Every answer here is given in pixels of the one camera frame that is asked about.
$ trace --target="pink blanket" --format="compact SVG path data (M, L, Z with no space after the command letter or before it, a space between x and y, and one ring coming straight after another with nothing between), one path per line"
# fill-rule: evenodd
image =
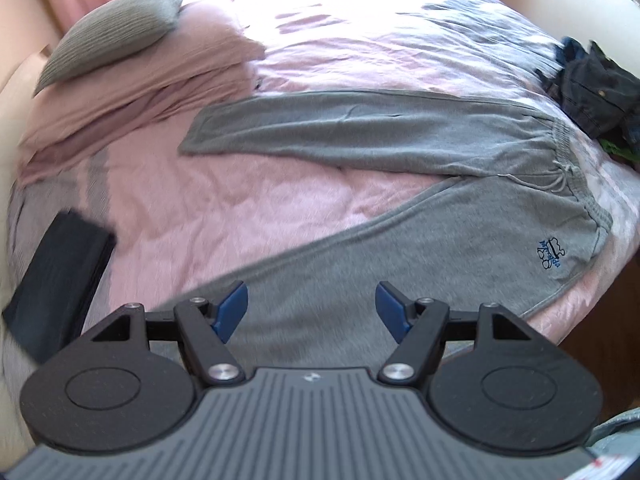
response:
M510 98L569 121L534 75L558 68L556 42L497 0L261 0L247 8L243 23L268 46L256 65L261 91L428 89ZM10 212L16 276L60 208L79 206L112 225L118 246L91 325L127 301L153 308L224 272L373 218L439 180L266 156L183 158L176 148L195 113L139 125L20 190ZM530 320L554 341L584 317L640 241L640 178L577 130L574 149L614 227L594 268ZM17 398L29 368L11 348L4 364Z
M175 30L139 53L65 80L33 100L18 147L24 186L72 168L152 121L253 91L249 61L264 46L247 38L230 0L180 10Z

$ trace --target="bed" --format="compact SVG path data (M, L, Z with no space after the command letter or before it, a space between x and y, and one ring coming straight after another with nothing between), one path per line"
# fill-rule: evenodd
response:
M252 92L417 89L505 98L571 125L572 149L613 224L580 280L551 304L531 305L525 313L552 341L561 341L584 318L637 251L640 176L610 160L545 95L534 70L549 75L559 68L557 42L500 1L236 0L234 5L245 34L266 46L266 56L243 66L234 75L244 81L242 91L221 100ZM15 187L8 211L8 261L15 282L59 210L78 208L109 225L118 245L87 328L128 301L157 308L234 269L362 224L441 180L282 157L179 156L177 147L205 97L175 92L160 114L120 118L113 127L119 134L103 146L82 152L57 173L44 170ZM317 319L308 322L320 330ZM15 410L34 367L10 336L3 342L2 362L14 403L2 409ZM24 448L16 449L17 457Z
M38 75L46 62L41 54L32 54L10 75L0 87L0 207L6 210L15 180L17 145L25 127L31 108L31 95ZM6 223L1 233L6 238ZM0 253L0 301L6 305L11 299L14 284L10 279L6 252ZM4 343L5 326L0 322L0 345ZM3 366L0 365L0 470L10 466L28 450L19 424L15 404L9 396L4 381Z

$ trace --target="pant leg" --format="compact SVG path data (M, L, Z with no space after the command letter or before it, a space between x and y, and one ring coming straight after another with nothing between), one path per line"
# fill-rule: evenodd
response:
M605 236L567 187L550 192L499 176L450 178L371 222L185 297L245 280L249 309L228 346L248 369L376 370L396 346L376 315L379 281L459 310L498 301L525 316L579 278Z
M640 104L625 119L625 140L635 156L640 156Z
M515 102L424 91L297 92L200 111L180 151L294 156L357 170L558 174L553 119Z

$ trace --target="elastic waistband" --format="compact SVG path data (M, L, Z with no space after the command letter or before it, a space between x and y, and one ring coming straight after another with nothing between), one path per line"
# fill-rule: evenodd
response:
M578 158L575 156L575 153L572 152L570 144L571 129L568 124L560 119L555 119L552 134L556 142L558 162L560 162L565 169L569 189L587 210L589 216L593 218L599 226L604 227L607 231L611 231L611 225L613 224L611 215L596 202L596 199L587 186L587 179L580 169Z

